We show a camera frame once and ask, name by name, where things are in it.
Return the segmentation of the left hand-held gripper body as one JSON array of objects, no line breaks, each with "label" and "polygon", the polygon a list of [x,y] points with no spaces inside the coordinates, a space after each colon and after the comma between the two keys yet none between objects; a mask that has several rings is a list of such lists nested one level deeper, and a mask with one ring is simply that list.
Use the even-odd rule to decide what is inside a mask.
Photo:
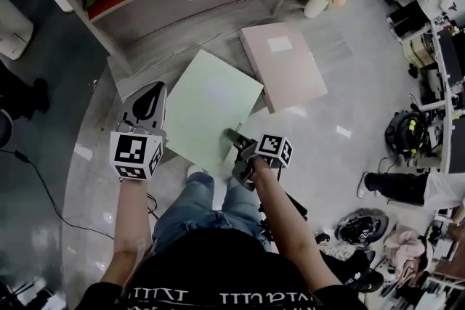
[{"label": "left hand-held gripper body", "polygon": [[166,99],[166,84],[156,81],[123,103],[121,118],[110,133],[110,165],[122,179],[152,179],[166,142]]}]

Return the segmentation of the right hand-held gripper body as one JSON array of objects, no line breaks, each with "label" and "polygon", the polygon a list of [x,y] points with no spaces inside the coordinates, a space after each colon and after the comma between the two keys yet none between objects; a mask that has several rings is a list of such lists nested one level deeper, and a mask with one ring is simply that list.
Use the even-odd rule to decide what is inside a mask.
[{"label": "right hand-held gripper body", "polygon": [[255,140],[255,150],[238,152],[232,176],[246,189],[253,191],[254,183],[251,176],[254,173],[253,159],[261,157],[270,168],[281,170],[288,168],[293,155],[293,147],[285,136],[263,134],[259,141]]}]

